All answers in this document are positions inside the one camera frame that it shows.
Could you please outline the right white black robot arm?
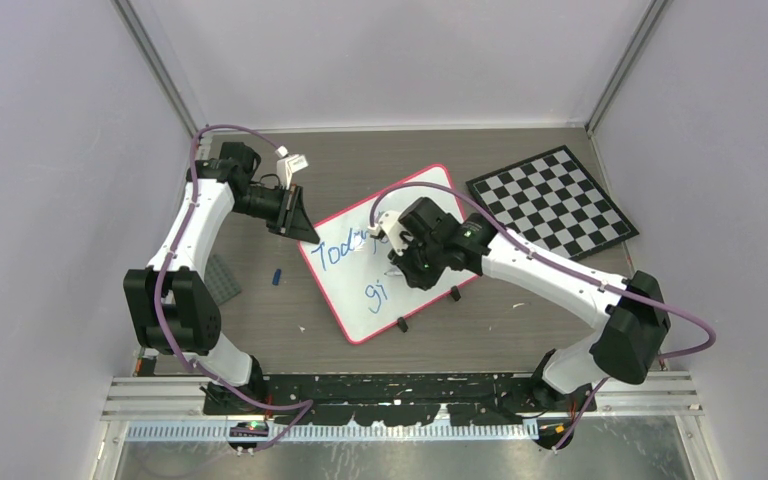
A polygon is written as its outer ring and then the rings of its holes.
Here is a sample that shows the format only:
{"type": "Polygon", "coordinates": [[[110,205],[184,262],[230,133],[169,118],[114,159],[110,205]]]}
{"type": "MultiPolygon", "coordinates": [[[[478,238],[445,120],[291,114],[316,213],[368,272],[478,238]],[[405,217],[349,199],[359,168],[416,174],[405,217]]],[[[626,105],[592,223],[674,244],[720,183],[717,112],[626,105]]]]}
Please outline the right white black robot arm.
{"type": "Polygon", "coordinates": [[[556,410],[586,384],[613,378],[642,384],[670,329],[657,280],[644,272],[631,278],[591,270],[527,242],[489,215],[464,221],[421,197],[401,212],[380,214],[373,235],[387,238],[388,259],[411,288],[429,290],[448,271],[469,271],[530,291],[573,313],[591,335],[552,349],[526,383],[524,398],[556,410]]]}

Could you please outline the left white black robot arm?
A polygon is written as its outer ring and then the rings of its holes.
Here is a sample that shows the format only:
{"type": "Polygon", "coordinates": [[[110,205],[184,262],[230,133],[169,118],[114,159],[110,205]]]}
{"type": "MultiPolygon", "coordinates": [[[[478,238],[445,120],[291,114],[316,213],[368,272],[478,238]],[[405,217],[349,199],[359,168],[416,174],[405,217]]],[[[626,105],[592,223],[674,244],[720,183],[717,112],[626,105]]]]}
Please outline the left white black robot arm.
{"type": "Polygon", "coordinates": [[[302,187],[279,175],[275,186],[255,180],[260,155],[243,142],[222,146],[218,157],[197,160],[186,173],[184,198],[157,253],[142,269],[129,270],[123,288],[138,343],[173,355],[225,387],[240,412],[258,412],[267,387],[256,358],[222,332],[217,301],[205,283],[219,230],[231,213],[264,221],[275,235],[317,244],[302,187]]]}

